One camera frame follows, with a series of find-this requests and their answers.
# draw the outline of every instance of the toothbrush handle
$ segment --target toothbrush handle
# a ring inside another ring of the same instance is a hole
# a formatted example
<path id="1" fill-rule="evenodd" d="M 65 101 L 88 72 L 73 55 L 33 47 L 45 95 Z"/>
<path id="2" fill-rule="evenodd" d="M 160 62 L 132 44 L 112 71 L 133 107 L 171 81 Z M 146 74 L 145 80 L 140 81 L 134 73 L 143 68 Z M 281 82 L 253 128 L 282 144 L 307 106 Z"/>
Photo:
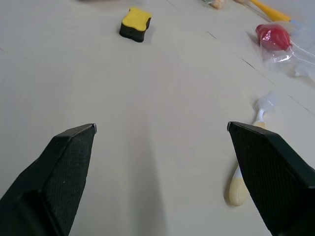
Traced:
<path id="1" fill-rule="evenodd" d="M 253 125 L 266 129 L 266 124 L 261 121 L 256 121 Z M 240 206 L 246 201 L 249 194 L 240 167 L 237 166 L 228 192 L 230 203 L 234 206 Z"/>

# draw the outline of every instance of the table surface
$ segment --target table surface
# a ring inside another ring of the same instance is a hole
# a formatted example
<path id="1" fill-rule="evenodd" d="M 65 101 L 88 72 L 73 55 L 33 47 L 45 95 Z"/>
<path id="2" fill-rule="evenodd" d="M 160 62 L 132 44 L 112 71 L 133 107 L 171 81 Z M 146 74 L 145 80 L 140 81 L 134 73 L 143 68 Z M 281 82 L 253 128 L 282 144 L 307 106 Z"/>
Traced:
<path id="1" fill-rule="evenodd" d="M 152 13 L 143 43 L 119 36 L 131 5 Z M 5 0 L 0 8 L 0 196 L 64 130 L 95 122 L 70 235 L 270 235 L 251 199 L 230 207 L 226 126 L 265 116 L 311 166 L 315 86 L 267 70 L 251 38 L 266 21 L 227 1 Z"/>

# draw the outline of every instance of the clear plastic wrap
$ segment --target clear plastic wrap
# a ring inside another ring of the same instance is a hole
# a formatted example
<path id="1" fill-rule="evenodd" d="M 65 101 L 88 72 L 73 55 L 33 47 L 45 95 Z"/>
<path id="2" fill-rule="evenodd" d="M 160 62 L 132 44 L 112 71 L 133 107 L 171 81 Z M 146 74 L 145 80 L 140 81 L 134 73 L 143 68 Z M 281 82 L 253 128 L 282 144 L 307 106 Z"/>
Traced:
<path id="1" fill-rule="evenodd" d="M 315 74 L 315 55 L 310 47 L 307 50 L 294 43 L 302 37 L 294 25 L 270 23 L 256 28 L 261 55 L 268 68 L 284 70 L 290 76 L 311 76 Z"/>
<path id="2" fill-rule="evenodd" d="M 216 9 L 220 9 L 224 4 L 224 0 L 204 0 L 204 1 Z"/>

